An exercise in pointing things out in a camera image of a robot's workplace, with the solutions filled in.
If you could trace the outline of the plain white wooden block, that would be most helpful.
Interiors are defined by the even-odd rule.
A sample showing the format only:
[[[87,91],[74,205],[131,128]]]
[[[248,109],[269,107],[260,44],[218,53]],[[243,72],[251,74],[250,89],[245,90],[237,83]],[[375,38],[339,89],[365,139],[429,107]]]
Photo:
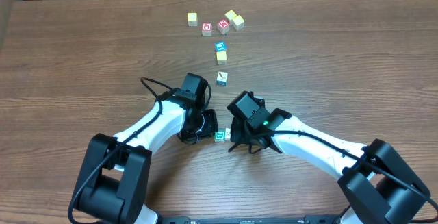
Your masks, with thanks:
[[[225,129],[225,140],[227,142],[231,141],[231,129],[230,128]]]

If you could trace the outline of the green letter block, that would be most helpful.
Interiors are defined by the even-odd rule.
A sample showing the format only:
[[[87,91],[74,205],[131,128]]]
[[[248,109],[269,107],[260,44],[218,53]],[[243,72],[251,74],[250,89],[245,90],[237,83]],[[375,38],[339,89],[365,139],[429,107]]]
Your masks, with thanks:
[[[214,142],[225,142],[226,132],[224,130],[218,130],[214,134]]]

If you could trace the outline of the white blue picture block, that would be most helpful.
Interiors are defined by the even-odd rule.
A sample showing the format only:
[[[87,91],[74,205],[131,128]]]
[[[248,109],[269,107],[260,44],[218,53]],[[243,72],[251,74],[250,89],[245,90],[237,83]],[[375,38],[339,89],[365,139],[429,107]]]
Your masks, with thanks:
[[[216,83],[217,85],[226,86],[228,80],[228,73],[218,72]]]

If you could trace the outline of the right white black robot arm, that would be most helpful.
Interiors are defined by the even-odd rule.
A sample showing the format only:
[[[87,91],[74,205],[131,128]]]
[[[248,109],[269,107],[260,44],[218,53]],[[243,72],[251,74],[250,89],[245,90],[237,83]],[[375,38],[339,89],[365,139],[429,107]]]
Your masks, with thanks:
[[[349,206],[339,223],[418,223],[430,191],[387,142],[348,142],[318,131],[291,113],[268,111],[263,99],[244,91],[229,105],[235,146],[257,145],[308,161],[332,176]]]

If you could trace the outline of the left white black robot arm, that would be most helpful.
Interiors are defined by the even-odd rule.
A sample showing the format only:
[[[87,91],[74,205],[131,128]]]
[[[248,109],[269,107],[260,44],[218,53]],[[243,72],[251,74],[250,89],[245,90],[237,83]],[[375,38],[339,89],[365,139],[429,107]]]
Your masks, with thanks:
[[[155,95],[151,111],[130,128],[93,136],[69,203],[69,221],[75,223],[78,210],[97,223],[161,223],[144,203],[151,159],[172,136],[187,145],[214,136],[218,123],[208,107],[210,97],[208,81],[188,73],[180,88]]]

